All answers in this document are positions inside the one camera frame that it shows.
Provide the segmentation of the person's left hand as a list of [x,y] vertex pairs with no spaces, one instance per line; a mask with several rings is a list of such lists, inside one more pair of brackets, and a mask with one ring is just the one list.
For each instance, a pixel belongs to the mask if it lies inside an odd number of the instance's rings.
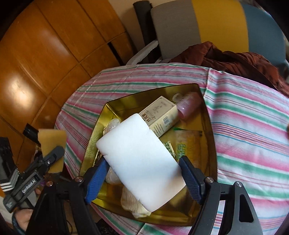
[[[41,190],[37,187],[34,193],[28,197],[33,206],[36,205],[36,202],[40,194]],[[16,234],[25,234],[32,213],[33,209],[30,208],[17,209],[13,212],[12,225]]]

